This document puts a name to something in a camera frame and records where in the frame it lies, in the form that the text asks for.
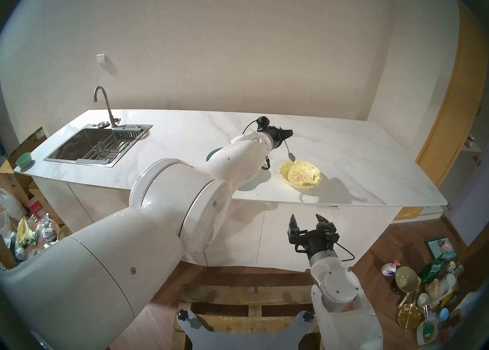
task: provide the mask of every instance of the light switch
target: light switch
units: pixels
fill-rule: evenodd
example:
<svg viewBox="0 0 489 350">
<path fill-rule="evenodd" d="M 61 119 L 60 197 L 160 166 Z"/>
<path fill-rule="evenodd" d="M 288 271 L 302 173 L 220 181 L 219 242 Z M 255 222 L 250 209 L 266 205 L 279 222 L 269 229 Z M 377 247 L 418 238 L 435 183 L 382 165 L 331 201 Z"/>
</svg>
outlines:
<svg viewBox="0 0 489 350">
<path fill-rule="evenodd" d="M 105 54 L 97 55 L 97 64 L 100 66 L 107 64 L 107 57 L 105 56 Z"/>
</svg>

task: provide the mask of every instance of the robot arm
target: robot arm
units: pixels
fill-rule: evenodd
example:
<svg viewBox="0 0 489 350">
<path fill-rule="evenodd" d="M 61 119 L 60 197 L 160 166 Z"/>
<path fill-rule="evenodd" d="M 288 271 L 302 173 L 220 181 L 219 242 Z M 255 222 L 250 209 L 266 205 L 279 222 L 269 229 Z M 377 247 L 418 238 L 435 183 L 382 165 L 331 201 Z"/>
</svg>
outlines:
<svg viewBox="0 0 489 350">
<path fill-rule="evenodd" d="M 129 207 L 72 234 L 0 275 L 30 330 L 54 349 L 106 348 L 172 273 L 184 252 L 203 252 L 240 186 L 291 130 L 257 120 L 205 165 L 177 159 L 151 165 Z"/>
<path fill-rule="evenodd" d="M 382 327 L 374 309 L 356 275 L 341 265 L 334 251 L 339 240 L 336 227 L 320 215 L 316 218 L 315 230 L 301 231 L 292 215 L 287 234 L 296 252 L 307 254 L 311 275 L 319 285 L 313 285 L 311 299 L 324 347 L 381 350 Z M 344 312 L 349 305 L 353 310 Z"/>
</svg>

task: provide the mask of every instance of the kitchen counter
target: kitchen counter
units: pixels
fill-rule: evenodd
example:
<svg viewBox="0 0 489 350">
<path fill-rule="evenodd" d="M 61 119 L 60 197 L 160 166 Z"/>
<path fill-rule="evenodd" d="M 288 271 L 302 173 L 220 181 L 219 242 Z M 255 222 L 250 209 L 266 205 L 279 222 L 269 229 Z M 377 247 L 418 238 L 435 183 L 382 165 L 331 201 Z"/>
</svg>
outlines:
<svg viewBox="0 0 489 350">
<path fill-rule="evenodd" d="M 69 183 L 129 190 L 148 166 L 162 158 L 190 165 L 205 162 L 209 152 L 230 143 L 261 114 L 182 110 L 113 110 L 120 124 L 153 125 L 111 168 L 44 161 L 56 147 L 87 124 L 108 119 L 106 110 L 89 110 L 50 136 L 32 153 L 35 164 L 23 172 Z M 286 161 L 284 144 L 273 150 L 270 170 L 233 195 L 235 200 L 324 205 L 426 206 L 446 200 L 431 180 L 376 123 L 321 117 L 266 114 L 273 126 L 292 129 L 287 144 L 297 159 L 323 173 L 321 184 L 307 192 L 289 186 L 279 175 Z M 249 131 L 255 130 L 251 125 Z"/>
</svg>

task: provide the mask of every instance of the kitchen sink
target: kitchen sink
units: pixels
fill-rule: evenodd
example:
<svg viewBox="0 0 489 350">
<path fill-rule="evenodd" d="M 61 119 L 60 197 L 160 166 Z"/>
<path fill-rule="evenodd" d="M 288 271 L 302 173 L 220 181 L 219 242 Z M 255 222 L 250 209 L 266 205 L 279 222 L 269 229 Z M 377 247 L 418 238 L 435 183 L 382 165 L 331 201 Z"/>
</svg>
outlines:
<svg viewBox="0 0 489 350">
<path fill-rule="evenodd" d="M 97 125 L 86 125 L 44 160 L 112 167 L 152 126 L 98 128 Z"/>
</svg>

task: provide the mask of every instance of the green bowl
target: green bowl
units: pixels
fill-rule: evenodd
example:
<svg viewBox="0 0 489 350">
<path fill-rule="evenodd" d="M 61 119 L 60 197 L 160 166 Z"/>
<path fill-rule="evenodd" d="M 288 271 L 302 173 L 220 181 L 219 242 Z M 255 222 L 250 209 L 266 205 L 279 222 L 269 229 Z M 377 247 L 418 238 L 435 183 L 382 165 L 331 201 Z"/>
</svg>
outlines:
<svg viewBox="0 0 489 350">
<path fill-rule="evenodd" d="M 29 152 L 22 154 L 15 161 L 15 164 L 17 166 L 19 166 L 21 169 L 26 169 L 27 167 L 30 166 L 31 163 L 32 163 L 32 156 L 31 156 L 31 153 L 29 153 Z"/>
</svg>

